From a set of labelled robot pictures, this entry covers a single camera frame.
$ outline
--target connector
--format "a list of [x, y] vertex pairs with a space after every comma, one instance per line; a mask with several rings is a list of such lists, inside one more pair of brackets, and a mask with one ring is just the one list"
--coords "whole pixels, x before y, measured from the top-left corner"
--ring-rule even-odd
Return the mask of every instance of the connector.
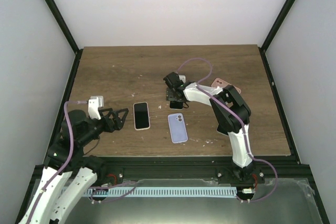
[[243, 189], [243, 194], [254, 194], [255, 190], [252, 188], [244, 188]]
[[100, 114], [98, 109], [104, 106], [104, 98], [102, 95], [97, 95], [94, 97], [90, 97], [88, 102], [88, 112], [91, 119], [100, 120]]

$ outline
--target black cable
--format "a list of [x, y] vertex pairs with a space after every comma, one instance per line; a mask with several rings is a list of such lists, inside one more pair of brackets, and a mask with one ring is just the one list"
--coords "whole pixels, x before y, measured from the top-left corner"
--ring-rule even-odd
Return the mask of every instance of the black cable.
[[93, 151], [94, 148], [96, 148], [98, 146], [99, 141], [100, 141], [100, 138], [98, 138], [98, 141], [97, 141], [96, 145], [93, 148], [91, 148], [88, 152], [84, 153], [84, 155], [87, 155], [88, 153], [90, 153], [91, 151]]

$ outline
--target gray floor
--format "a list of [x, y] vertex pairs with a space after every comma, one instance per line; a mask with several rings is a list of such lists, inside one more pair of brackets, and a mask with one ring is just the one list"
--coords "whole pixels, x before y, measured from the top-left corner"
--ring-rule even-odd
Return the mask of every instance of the gray floor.
[[[272, 189], [258, 185], [256, 198]], [[67, 224], [87, 223], [322, 223], [313, 192], [305, 180], [280, 179], [268, 199], [240, 204], [236, 199], [125, 198], [92, 205], [81, 198]]]

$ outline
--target wooden tabletop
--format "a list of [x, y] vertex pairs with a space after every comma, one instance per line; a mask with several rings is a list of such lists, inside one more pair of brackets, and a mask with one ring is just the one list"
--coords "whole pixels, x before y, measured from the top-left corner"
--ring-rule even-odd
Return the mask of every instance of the wooden tabletop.
[[[210, 86], [221, 78], [242, 91], [252, 111], [249, 138], [255, 155], [290, 155], [284, 130], [272, 96], [267, 76], [256, 45], [238, 46], [145, 46], [86, 47], [80, 60], [71, 100], [87, 100], [92, 95], [104, 96], [104, 108], [130, 110], [124, 128], [102, 133], [96, 156], [217, 156], [232, 155], [229, 138], [216, 132], [218, 126], [210, 106], [189, 103], [188, 109], [171, 110], [166, 101], [166, 85], [162, 80], [176, 71], [186, 60], [202, 57], [213, 64], [212, 75], [202, 82]], [[192, 61], [179, 74], [197, 81], [206, 76], [209, 66]], [[133, 104], [146, 101], [151, 127], [136, 131]], [[85, 105], [73, 105], [83, 109]], [[173, 144], [167, 116], [184, 115], [188, 141]], [[92, 141], [85, 151], [95, 145]]]

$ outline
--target black metal frame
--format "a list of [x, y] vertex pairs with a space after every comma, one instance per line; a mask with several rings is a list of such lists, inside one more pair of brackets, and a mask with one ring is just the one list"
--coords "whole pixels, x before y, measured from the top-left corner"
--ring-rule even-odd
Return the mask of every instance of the black metal frame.
[[[74, 38], [71, 35], [69, 28], [67, 27], [60, 11], [58, 10], [54, 0], [45, 0], [53, 13], [57, 23], [66, 36], [70, 46], [76, 54], [74, 63], [72, 65], [70, 77], [66, 85], [66, 90], [62, 99], [61, 107], [59, 109], [54, 130], [50, 139], [49, 145], [51, 145], [60, 131], [61, 122], [64, 118], [64, 112], [62, 106], [65, 101], [70, 97], [73, 82], [77, 73], [80, 58], [83, 49], [79, 50]], [[267, 78], [270, 83], [270, 87], [274, 96], [275, 103], [278, 108], [282, 126], [288, 141], [291, 155], [289, 156], [262, 156], [259, 158], [265, 159], [271, 162], [278, 172], [280, 178], [306, 178], [313, 190], [315, 190], [315, 200], [322, 218], [323, 223], [329, 223], [327, 214], [325, 212], [323, 203], [321, 201], [319, 192], [317, 190], [313, 175], [311, 173], [309, 165], [300, 164], [300, 158], [293, 141], [290, 128], [281, 105], [279, 94], [275, 86], [271, 70], [268, 66], [266, 51], [274, 39], [277, 31], [279, 30], [282, 22], [285, 20], [289, 10], [291, 9], [295, 0], [286, 0], [283, 5], [277, 19], [275, 20], [265, 42], [262, 47], [259, 48], [262, 62], [265, 67]], [[218, 173], [223, 175], [227, 174], [226, 168], [232, 166], [231, 157], [103, 157], [108, 171], [116, 174], [122, 174], [123, 179], [154, 179], [154, 178], [199, 178], [199, 179], [218, 179], [219, 183], [227, 183], [227, 177], [218, 177]], [[258, 164], [257, 171], [262, 171], [264, 178], [274, 178], [273, 171], [270, 167], [264, 164]], [[17, 221], [21, 220], [23, 214], [28, 207], [28, 201], [32, 193], [33, 185], [37, 178], [41, 177], [42, 166], [36, 166], [32, 179], [29, 183], [25, 199], [20, 209]]]

